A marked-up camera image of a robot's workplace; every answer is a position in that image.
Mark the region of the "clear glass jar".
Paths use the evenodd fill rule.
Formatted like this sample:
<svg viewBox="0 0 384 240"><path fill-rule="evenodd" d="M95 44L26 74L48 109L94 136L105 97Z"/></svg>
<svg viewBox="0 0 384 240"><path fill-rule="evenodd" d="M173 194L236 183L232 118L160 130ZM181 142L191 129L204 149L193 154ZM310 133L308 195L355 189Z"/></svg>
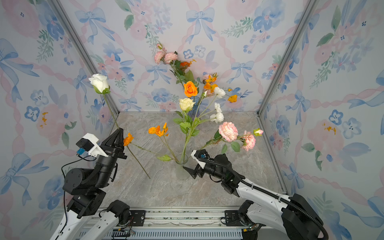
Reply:
<svg viewBox="0 0 384 240"><path fill-rule="evenodd" d="M186 155L183 155L182 153L177 155L176 160L176 177L178 180L183 181L186 180L190 175L189 173L184 169L184 166L188 162L188 157Z"/></svg>

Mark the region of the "small pink rose stem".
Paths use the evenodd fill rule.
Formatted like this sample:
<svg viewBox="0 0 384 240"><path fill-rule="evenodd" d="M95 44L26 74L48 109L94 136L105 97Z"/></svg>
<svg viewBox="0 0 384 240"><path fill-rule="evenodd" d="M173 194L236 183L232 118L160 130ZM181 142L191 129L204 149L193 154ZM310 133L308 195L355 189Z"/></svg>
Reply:
<svg viewBox="0 0 384 240"><path fill-rule="evenodd" d="M223 122L214 137L206 142L200 149L205 149L210 145L216 145L220 142L230 144L234 152L239 153L241 149L246 152L252 150L256 145L256 137L261 137L264 131L260 128L252 132L244 131L240 133L232 122Z"/></svg>

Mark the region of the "small white bud stem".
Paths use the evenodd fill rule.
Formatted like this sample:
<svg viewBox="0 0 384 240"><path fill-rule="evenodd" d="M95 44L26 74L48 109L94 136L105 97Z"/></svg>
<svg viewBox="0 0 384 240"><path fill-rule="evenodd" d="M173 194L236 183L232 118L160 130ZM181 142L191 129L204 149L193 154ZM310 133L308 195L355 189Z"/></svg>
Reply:
<svg viewBox="0 0 384 240"><path fill-rule="evenodd" d="M111 113L111 116L113 117L114 120L114 125L119 128L119 125L117 124L117 117L115 116L114 112L112 111L112 108L110 106L109 101L107 100L107 95L111 92L110 91L110 85L108 84L107 81L107 76L101 75L101 74L94 74L89 78L90 83L92 84L95 92L99 95L102 95L103 98L105 99L105 102L107 103L108 109ZM137 163L140 165L142 170L145 172L147 177L150 179L150 175L147 173L143 165L140 163L138 158L134 155L134 153L131 151L129 144L132 143L134 137L132 136L131 133L128 133L127 137L124 138L124 147L128 149L128 151L131 153L133 158L137 161Z"/></svg>

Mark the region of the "blue purple glass vase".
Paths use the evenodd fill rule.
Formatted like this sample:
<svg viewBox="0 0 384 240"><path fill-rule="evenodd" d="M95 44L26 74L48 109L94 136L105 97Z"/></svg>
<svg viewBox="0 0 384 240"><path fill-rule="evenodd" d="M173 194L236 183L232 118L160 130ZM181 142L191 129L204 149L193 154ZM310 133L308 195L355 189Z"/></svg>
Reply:
<svg viewBox="0 0 384 240"><path fill-rule="evenodd" d="M190 97L190 99L194 102L194 106L193 108L188 112L188 116L192 118L192 120L194 120L196 117L199 117L200 116L200 107L199 107L199 104L200 104L200 97Z"/></svg>

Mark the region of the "white cream rose stem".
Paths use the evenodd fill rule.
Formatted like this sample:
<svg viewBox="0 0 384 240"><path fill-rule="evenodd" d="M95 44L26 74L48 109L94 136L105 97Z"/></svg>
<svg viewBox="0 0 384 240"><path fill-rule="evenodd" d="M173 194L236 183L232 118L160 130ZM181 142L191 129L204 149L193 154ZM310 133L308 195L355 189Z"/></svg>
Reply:
<svg viewBox="0 0 384 240"><path fill-rule="evenodd" d="M199 107L201 106L201 102L202 102L202 100L204 100L205 98L203 97L203 94L202 94L201 97L200 97L201 101L200 101ZM198 127L200 124L205 123L205 122L208 122L208 121L215 122L215 123L221 123L221 122L224 120L224 115L223 115L223 113L222 113L220 104L216 103L216 99L218 99L218 98L216 98L216 97L214 96L213 100L212 100L211 103L209 104L209 106L210 106L212 103L215 104L215 111L216 111L216 112L215 112L214 114L212 114L212 115L210 116L209 119L206 119L206 120L201 120L201 117L202 117L202 116L205 116L205 115L207 115L207 114L209 114L209 113L212 113L212 111L207 112L207 113L203 112L199 117L196 117L194 120L195 120L196 123L197 123L197 127Z"/></svg>

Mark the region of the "cream yellow rose stem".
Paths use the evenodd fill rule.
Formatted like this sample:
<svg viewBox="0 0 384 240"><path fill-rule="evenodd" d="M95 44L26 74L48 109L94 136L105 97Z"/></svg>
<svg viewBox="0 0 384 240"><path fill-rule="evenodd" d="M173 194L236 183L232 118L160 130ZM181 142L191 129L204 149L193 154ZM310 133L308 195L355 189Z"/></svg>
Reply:
<svg viewBox="0 0 384 240"><path fill-rule="evenodd" d="M187 146L192 137L195 137L199 130L196 130L197 123L188 116L188 112L193 108L194 102L190 98L179 99L179 106L181 111L177 111L179 118L173 119L174 123L179 125L182 133L185 134L185 143L183 146L182 154L186 155Z"/></svg>

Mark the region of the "orange poppy stem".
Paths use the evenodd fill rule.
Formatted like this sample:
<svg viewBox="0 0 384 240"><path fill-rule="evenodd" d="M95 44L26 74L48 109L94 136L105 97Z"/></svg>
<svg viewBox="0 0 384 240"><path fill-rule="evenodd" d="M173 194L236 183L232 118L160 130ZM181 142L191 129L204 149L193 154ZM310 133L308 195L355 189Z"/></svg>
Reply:
<svg viewBox="0 0 384 240"><path fill-rule="evenodd" d="M224 90L220 88L217 85L217 79L218 79L218 74L214 73L212 75L215 77L215 81L211 83L204 83L204 90L203 90L203 97L212 97L215 96L218 99L224 99L227 98L227 101L230 103L235 103L238 100L238 96L236 94L233 94L233 89L227 89Z"/></svg>

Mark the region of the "pink rose bunch stem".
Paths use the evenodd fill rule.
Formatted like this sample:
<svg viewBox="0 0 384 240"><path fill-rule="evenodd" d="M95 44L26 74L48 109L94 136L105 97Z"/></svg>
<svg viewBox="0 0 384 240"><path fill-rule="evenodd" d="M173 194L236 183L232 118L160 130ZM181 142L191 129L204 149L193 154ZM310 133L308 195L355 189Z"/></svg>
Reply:
<svg viewBox="0 0 384 240"><path fill-rule="evenodd" d="M157 53L154 56L155 63L158 65L160 63L169 65L171 67L171 72L174 74L174 76L177 79L176 83L184 85L180 81L179 70L180 70L180 64L182 61L178 59L178 53L177 52L168 53L165 47L161 43L156 44L156 49L157 49Z"/></svg>

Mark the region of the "dark orange gerbera stem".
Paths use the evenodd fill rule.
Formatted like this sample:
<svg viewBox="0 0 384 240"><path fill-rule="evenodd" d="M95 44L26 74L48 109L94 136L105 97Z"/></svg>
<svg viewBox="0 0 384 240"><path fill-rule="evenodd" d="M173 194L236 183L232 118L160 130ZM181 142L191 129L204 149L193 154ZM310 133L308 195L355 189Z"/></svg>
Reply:
<svg viewBox="0 0 384 240"><path fill-rule="evenodd" d="M192 60L190 62L181 62L179 73L180 73L180 81L183 84L186 84L189 81L193 82L195 80L194 74L189 69L191 65L195 62L196 62L195 60Z"/></svg>

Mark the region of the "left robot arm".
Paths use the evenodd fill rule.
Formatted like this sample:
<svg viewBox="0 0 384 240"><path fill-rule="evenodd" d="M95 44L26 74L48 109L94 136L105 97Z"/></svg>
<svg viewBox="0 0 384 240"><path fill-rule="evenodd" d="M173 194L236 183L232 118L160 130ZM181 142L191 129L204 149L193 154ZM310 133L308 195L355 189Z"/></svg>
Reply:
<svg viewBox="0 0 384 240"><path fill-rule="evenodd" d="M74 168L65 174L63 190L72 199L65 206L65 215L51 237L53 240L74 240L78 236L101 206L106 196L103 188L115 180L117 160L127 158L122 128L117 128L101 144L98 141L95 135L85 134L76 143L78 157L82 160L86 152L96 163L92 169Z"/></svg>

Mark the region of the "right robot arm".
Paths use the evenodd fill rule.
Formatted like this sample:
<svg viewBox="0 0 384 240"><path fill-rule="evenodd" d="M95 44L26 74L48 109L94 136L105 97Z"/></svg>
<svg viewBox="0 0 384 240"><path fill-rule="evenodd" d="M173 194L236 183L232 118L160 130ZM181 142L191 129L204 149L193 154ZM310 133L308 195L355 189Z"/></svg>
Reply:
<svg viewBox="0 0 384 240"><path fill-rule="evenodd" d="M322 219L301 195L290 197L253 183L233 170L226 154L211 158L206 150L194 150L191 156L197 165L185 170L193 178L215 177L227 193L245 200L238 209L238 222L245 232L271 227L291 240L329 239Z"/></svg>

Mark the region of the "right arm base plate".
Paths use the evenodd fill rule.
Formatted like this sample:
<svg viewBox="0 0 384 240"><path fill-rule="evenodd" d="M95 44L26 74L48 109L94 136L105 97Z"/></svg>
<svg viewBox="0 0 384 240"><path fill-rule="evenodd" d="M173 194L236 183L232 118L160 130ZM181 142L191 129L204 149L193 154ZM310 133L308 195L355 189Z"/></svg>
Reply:
<svg viewBox="0 0 384 240"><path fill-rule="evenodd" d="M227 227L249 228L255 225L255 223L251 222L244 214L240 214L237 210L225 210L221 222Z"/></svg>

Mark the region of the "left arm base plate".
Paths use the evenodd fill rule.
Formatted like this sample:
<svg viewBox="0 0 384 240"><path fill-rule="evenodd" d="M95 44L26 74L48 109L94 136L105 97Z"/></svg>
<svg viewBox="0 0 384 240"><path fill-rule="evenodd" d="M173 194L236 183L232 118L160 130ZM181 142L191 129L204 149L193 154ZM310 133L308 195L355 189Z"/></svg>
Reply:
<svg viewBox="0 0 384 240"><path fill-rule="evenodd" d="M121 227L143 227L146 218L145 210L126 210L119 217Z"/></svg>

